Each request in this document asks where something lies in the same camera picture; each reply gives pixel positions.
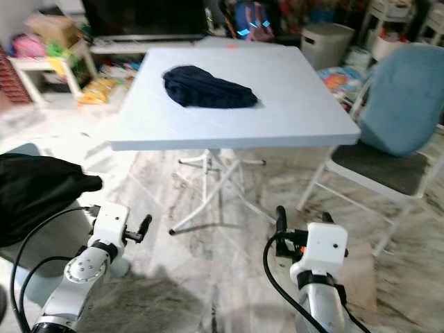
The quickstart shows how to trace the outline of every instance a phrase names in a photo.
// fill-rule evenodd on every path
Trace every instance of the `table top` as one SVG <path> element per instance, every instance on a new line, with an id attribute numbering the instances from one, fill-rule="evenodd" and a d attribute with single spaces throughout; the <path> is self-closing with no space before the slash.
<path id="1" fill-rule="evenodd" d="M 162 74 L 196 65 L 250 87 L 252 108 L 184 108 Z M 114 150 L 260 148 L 354 144 L 359 128 L 299 49 L 153 49 L 145 57 L 109 141 Z"/>

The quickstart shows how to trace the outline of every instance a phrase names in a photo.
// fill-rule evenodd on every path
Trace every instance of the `television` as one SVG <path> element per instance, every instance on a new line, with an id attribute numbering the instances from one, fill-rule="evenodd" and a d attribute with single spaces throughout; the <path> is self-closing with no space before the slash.
<path id="1" fill-rule="evenodd" d="M 198 40 L 203 0 L 83 0 L 92 35 L 105 40 Z"/>

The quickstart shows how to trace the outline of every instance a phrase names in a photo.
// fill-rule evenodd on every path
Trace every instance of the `marble floor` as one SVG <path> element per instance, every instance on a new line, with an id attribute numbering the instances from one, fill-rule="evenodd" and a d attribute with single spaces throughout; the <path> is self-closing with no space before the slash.
<path id="1" fill-rule="evenodd" d="M 199 228 L 170 236 L 167 230 L 200 203 L 199 170 L 179 165 L 177 159 L 200 151 L 113 153 L 104 141 L 118 106 L 116 101 L 108 108 L 77 109 L 65 103 L 0 114 L 0 151 L 27 140 L 37 142 L 56 157 L 103 177 L 103 190 L 84 195 L 81 203 L 111 200 L 129 206 L 131 229 L 146 214 L 153 215 L 144 242 L 127 246 L 130 273 L 103 286 L 81 332 L 295 332 L 294 310 L 274 291 L 262 268 L 272 226 L 242 205 L 227 186 L 191 222 Z M 72 142 L 77 145 L 68 151 L 65 147 Z M 425 151 L 437 156 L 443 148 L 444 136 L 437 133 Z M 370 265 L 366 271 L 349 267 L 352 278 L 345 285 L 352 289 L 350 308 L 371 332 L 444 332 L 444 172 L 403 222 L 387 252 L 373 261 L 365 249 L 386 229 L 376 216 L 320 189 L 307 211 L 296 213 L 295 205 L 325 152 L 252 150 L 249 153 L 266 159 L 267 165 L 246 168 L 246 196 L 270 214 L 277 205 L 285 206 L 293 227 L 303 228 L 326 210 L 347 228 L 349 248 L 364 249 L 363 257 L 347 260 L 367 260 Z M 213 171 L 210 179 L 214 184 L 219 173 Z M 325 182 L 387 216 L 399 212 L 397 205 L 335 175 L 325 175 Z M 291 263 L 271 256 L 270 261 L 279 283 L 296 296 L 288 278 Z M 0 283 L 7 281 L 3 269 Z M 29 321 L 35 320 L 38 306 L 25 306 Z M 18 332 L 10 311 L 0 332 Z"/>

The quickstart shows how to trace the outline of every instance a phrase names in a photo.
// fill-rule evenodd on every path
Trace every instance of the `tv stand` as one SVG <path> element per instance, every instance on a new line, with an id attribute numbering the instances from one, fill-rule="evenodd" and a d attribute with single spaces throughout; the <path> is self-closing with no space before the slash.
<path id="1" fill-rule="evenodd" d="M 93 54 L 145 54 L 152 47 L 191 47 L 194 42 L 189 41 L 123 41 L 123 40 L 95 40 L 89 48 Z"/>

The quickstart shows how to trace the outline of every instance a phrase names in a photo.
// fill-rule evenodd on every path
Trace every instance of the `pink bag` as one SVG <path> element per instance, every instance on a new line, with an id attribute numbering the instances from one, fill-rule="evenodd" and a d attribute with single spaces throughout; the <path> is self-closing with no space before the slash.
<path id="1" fill-rule="evenodd" d="M 45 45 L 34 35 L 23 35 L 12 42 L 17 58 L 46 57 Z"/>

